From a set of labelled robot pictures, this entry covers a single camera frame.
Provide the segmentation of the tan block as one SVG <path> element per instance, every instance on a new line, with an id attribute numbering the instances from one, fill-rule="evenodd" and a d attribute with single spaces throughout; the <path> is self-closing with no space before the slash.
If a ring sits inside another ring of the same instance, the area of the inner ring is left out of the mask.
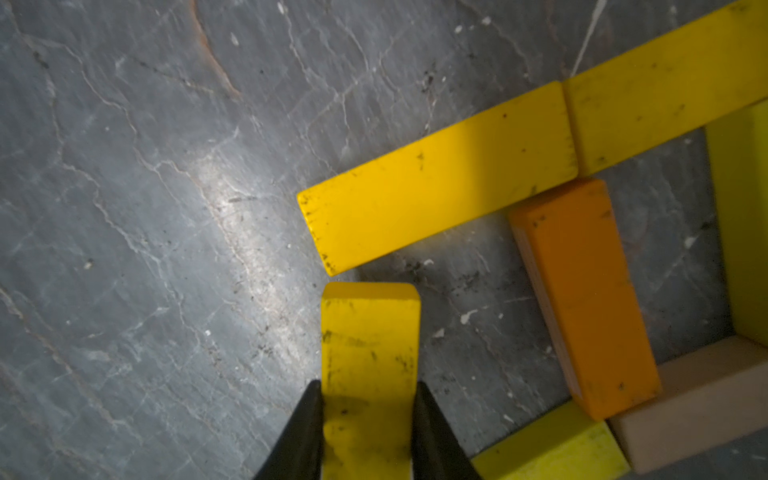
<path id="1" fill-rule="evenodd" d="M 767 427 L 767 348 L 734 335 L 659 367 L 663 391 L 609 419 L 645 474 Z"/>

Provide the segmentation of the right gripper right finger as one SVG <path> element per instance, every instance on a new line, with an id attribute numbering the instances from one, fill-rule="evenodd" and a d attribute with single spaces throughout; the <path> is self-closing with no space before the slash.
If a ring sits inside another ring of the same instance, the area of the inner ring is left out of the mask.
<path id="1" fill-rule="evenodd" d="M 416 480 L 482 479 L 423 381 L 413 404 L 411 455 Z"/>

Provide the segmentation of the orange block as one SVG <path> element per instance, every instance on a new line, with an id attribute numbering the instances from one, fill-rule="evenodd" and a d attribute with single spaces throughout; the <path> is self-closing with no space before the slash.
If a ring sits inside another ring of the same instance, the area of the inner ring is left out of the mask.
<path id="1" fill-rule="evenodd" d="M 606 183 L 573 180 L 509 221 L 574 401 L 602 421 L 660 394 Z"/>

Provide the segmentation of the yellow block bottom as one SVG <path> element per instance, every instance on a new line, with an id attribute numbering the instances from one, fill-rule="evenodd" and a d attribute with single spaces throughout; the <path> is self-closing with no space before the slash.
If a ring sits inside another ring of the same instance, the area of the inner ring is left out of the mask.
<path id="1" fill-rule="evenodd" d="M 562 83 L 551 82 L 297 195 L 335 276 L 577 176 Z"/>

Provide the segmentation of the yellow-green block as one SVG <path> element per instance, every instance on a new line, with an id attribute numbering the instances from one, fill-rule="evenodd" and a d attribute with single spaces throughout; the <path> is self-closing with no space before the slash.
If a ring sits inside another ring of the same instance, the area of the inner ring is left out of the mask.
<path id="1" fill-rule="evenodd" d="M 569 401 L 472 459 L 484 479 L 619 479 L 630 465 L 604 421 Z"/>

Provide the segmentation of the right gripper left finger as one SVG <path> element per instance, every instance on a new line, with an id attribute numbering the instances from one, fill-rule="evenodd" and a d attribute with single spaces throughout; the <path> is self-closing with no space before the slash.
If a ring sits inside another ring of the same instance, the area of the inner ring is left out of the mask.
<path id="1" fill-rule="evenodd" d="M 321 381 L 312 380 L 255 480 L 321 478 L 323 405 Z"/>

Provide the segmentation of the yellow block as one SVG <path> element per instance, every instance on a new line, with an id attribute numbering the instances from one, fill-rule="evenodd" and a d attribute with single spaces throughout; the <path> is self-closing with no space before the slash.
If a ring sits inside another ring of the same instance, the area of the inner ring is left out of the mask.
<path id="1" fill-rule="evenodd" d="M 735 331 L 767 344 L 767 102 L 706 126 Z"/>
<path id="2" fill-rule="evenodd" d="M 408 479 L 421 299 L 404 283 L 331 282 L 321 302 L 323 476 Z"/>
<path id="3" fill-rule="evenodd" d="M 335 276 L 577 176 L 562 83 L 551 82 L 297 195 Z"/>
<path id="4" fill-rule="evenodd" d="M 767 4 L 736 1 L 564 84 L 582 177 L 767 97 Z"/>

